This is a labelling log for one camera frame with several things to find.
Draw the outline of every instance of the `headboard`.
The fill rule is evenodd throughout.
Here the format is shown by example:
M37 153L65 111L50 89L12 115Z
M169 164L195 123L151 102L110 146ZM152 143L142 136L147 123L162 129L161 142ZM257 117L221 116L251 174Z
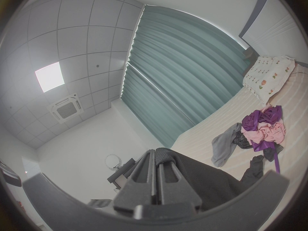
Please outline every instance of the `headboard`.
M304 37L279 0L258 0L239 37L260 56L286 55L308 64Z

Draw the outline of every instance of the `floral pillowcase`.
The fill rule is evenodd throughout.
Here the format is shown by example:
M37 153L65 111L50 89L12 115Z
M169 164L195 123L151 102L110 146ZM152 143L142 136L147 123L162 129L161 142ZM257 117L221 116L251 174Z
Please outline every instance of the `floral pillowcase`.
M295 68L295 61L287 56L259 56L243 79L247 87L266 106L267 101L279 92Z

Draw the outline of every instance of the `curtain fold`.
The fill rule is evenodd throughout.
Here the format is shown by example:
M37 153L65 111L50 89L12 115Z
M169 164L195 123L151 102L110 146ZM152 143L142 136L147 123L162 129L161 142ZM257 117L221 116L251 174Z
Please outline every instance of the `curtain fold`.
M181 133L241 89L248 67L243 51L227 34L197 17L146 6L129 56L137 71L127 67L122 99L159 141L171 147ZM163 133L157 131L158 120L168 128Z

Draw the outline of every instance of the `ceiling light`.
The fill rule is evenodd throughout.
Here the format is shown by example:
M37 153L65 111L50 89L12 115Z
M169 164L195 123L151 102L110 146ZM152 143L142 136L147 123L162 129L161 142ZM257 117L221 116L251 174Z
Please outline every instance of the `ceiling light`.
M40 68L35 74L43 92L64 84L59 62Z

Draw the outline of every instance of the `bed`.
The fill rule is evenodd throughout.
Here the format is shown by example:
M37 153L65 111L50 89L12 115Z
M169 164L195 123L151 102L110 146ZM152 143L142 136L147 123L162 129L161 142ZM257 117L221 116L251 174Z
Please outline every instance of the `bed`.
M269 103L272 106L282 106L286 135L281 143L284 149L278 158L281 174L290 180L290 185L278 207L260 230L266 228L290 201L308 165L308 68L297 65L283 88L270 98ZM243 87L219 110L181 134L171 149L214 167L211 161L213 138L261 108L261 102ZM263 152L244 150L237 146L220 169L240 180L249 168L250 160L260 154ZM264 162L264 173L275 171L274 161Z

